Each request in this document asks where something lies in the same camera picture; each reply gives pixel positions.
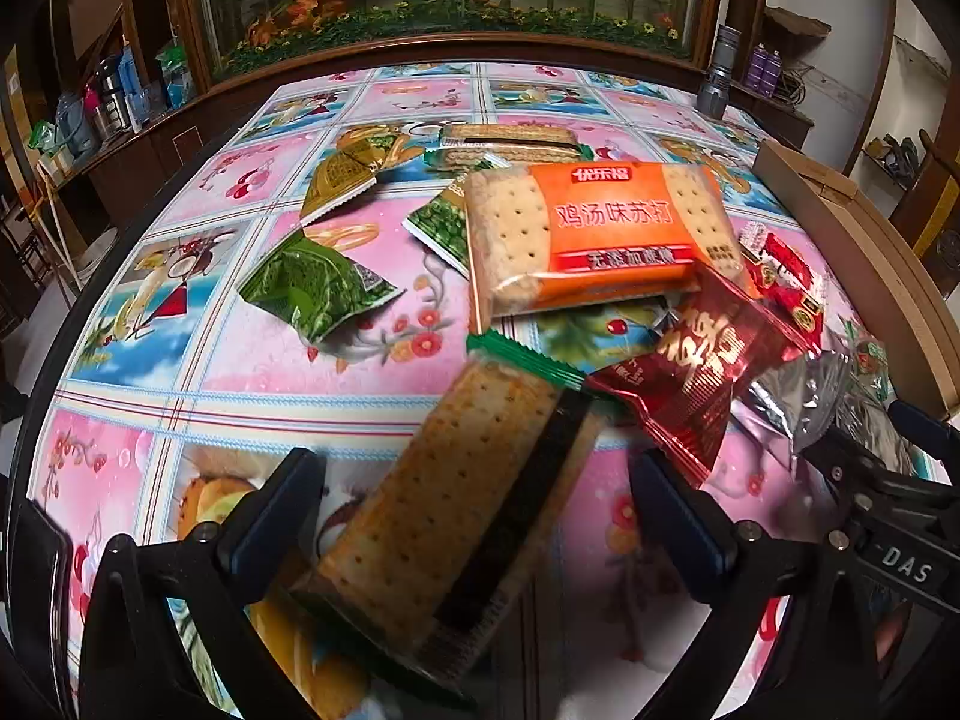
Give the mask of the silver foil packet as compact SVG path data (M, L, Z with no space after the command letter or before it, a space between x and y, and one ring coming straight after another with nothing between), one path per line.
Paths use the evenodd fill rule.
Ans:
M773 460L794 473L800 452L836 427L890 472L909 475L910 446L887 415L893 395L885 346L850 323L827 348L807 351L748 385L731 411L740 445L721 457L742 457L750 472Z

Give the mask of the green-ended cracker packet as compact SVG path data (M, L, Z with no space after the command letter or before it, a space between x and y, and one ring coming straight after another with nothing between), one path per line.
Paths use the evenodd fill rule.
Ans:
M376 649L459 683L534 574L605 418L574 367L494 330L295 587Z

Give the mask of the dark red snack packet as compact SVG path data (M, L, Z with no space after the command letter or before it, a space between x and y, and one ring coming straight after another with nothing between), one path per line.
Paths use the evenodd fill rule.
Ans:
M656 348L586 377L589 390L630 408L695 488L713 471L732 401L763 372L811 349L799 330L713 268L698 266L698 283Z

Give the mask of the dark green pea packet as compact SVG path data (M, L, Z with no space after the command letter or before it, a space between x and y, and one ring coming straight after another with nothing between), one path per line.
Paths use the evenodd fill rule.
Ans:
M404 294L338 250L293 231L239 285L242 299L317 346L343 325Z

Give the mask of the orange soda cracker packet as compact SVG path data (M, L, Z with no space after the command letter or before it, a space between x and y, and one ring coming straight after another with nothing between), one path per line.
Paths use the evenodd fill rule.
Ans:
M528 164L466 179L470 328L498 317L695 291L747 266L715 176L649 161Z

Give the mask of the green garlic pea packet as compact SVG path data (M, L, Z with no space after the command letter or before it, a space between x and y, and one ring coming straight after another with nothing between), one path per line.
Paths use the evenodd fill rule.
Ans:
M469 276L464 181L457 177L402 221L405 231L462 277Z

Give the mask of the floral patterned tablecloth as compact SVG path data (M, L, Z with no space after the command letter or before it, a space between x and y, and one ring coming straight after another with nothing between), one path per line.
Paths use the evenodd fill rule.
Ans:
M467 277L404 227L451 179L416 160L387 171L366 199L324 216L320 243L402 289L386 307L340 325L317 348L247 304L247 271L298 226L320 160L359 124L405 128L430 151L441 127L547 124L567 128L597 160L703 164L715 171L737 231L765 227L822 278L828 327L854 320L827 259L750 172L773 138L747 110L722 124L693 94L633 76L559 65L441 62L350 70L280 86L217 154L202 158L128 254L106 265L106 286L73 312L76 343L57 340L50 405L37 421L25 496L70 539L60 614L67 709L78 709L82 639L107 542L178 538L195 479L260 486L291 447L329 459L331 495L320 540L386 473L466 359ZM545 573L470 675L488 718L633 718L679 660L706 610L654 596L658 574L626 551L626 433L597 442Z

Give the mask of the cardboard box tray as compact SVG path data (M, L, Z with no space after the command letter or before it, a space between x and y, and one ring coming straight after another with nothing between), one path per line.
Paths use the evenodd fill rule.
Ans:
M918 257L857 184L775 140L754 172L804 227L874 337L900 398L958 415L958 325Z

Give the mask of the red white candy packet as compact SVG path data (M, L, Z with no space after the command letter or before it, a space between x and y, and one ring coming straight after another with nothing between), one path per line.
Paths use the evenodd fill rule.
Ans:
M739 245L760 298L820 351L825 328L823 278L765 224L748 223L739 232Z

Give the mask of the olive yellow snack packet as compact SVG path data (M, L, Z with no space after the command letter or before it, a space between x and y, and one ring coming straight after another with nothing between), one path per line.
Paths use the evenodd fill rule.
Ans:
M299 224L309 226L373 187L387 153L371 138L359 138L320 161L302 200Z

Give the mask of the grey flashlight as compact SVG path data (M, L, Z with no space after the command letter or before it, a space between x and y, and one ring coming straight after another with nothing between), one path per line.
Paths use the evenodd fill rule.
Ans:
M698 89L695 103L697 111L713 121L719 121L726 112L729 91L731 91L732 70L736 63L739 43L738 29L727 25L719 27L708 75Z

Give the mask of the green cracker packet far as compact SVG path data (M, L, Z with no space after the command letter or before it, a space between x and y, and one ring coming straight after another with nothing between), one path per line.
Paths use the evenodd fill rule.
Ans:
M580 163L594 160L571 130L542 124L444 125L438 143L425 151L425 164L436 171L459 171L478 161L490 164Z

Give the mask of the bottles on side counter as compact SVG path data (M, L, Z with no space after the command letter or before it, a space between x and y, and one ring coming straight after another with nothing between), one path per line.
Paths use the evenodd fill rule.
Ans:
M194 98L194 83L185 49L167 44L155 57L161 80L140 78L132 47L101 60L82 94L60 96L53 121L32 127L28 148L47 169L68 174L94 154L156 124Z

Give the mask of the purple bottles on shelf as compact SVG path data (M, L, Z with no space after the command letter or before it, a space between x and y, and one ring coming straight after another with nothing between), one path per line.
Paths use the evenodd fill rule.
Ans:
M781 70L782 62L779 52L776 49L767 49L763 44L757 44L748 60L745 86L765 98L773 98Z

